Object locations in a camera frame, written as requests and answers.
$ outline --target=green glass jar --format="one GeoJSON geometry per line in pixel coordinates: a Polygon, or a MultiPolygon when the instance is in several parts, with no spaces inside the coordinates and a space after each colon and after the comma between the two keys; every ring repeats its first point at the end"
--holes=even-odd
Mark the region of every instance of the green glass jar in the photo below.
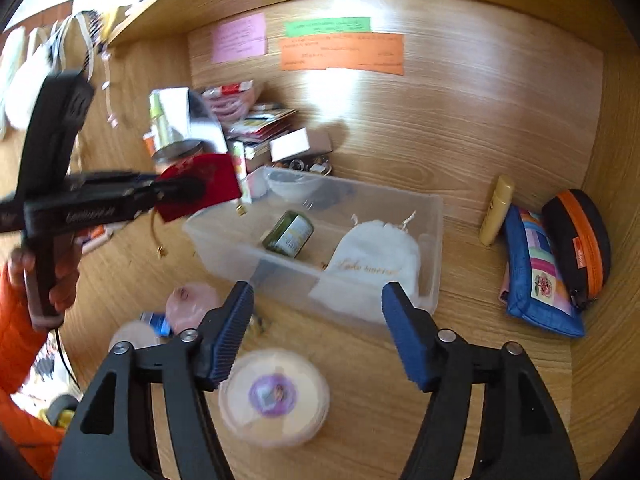
{"type": "Polygon", "coordinates": [[[296,211],[287,211],[266,235],[262,246],[272,253],[295,258],[313,232],[309,218],[296,211]]]}

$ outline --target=black handle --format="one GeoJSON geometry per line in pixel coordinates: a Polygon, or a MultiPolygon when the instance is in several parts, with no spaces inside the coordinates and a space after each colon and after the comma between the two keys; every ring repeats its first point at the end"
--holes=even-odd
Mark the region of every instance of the black handle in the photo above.
{"type": "Polygon", "coordinates": [[[74,234],[53,237],[22,236],[22,246],[30,250],[36,265],[32,272],[24,273],[31,324],[37,330],[53,330],[65,321],[65,315],[56,311],[49,301],[49,292],[56,285],[56,261],[65,254],[74,241],[74,234]]]}

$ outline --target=yellow bottle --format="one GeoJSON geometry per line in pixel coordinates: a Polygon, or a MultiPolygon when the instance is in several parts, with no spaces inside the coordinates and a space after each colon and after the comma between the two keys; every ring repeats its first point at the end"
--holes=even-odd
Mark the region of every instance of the yellow bottle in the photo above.
{"type": "Polygon", "coordinates": [[[494,243],[504,218],[507,216],[515,187],[516,184],[510,176],[501,175],[498,177],[494,195],[491,197],[489,209],[480,228],[480,243],[482,245],[489,246],[494,243]]]}

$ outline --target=bottle label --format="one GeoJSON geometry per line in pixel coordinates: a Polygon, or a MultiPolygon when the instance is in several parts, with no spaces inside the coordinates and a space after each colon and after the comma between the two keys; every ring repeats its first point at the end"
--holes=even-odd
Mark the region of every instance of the bottle label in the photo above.
{"type": "Polygon", "coordinates": [[[296,216],[295,220],[291,222],[289,227],[287,227],[282,236],[280,236],[274,244],[274,247],[281,250],[287,256],[295,258],[312,232],[313,228],[309,222],[302,216],[296,216]]]}
{"type": "Polygon", "coordinates": [[[249,402],[263,416],[283,416],[296,406],[298,393],[283,374],[260,377],[249,389],[249,402]]]}

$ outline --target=human hand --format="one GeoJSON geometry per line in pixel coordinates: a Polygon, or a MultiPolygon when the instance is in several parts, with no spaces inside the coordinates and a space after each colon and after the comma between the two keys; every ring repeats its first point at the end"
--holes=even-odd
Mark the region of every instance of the human hand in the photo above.
{"type": "MultiPolygon", "coordinates": [[[[56,308],[56,311],[60,313],[76,302],[76,285],[80,278],[78,265],[81,257],[82,247],[74,243],[56,262],[56,278],[58,282],[49,291],[49,301],[56,308]]],[[[16,247],[9,255],[9,281],[14,290],[25,298],[24,272],[31,272],[35,264],[35,256],[27,249],[16,247]]]]}

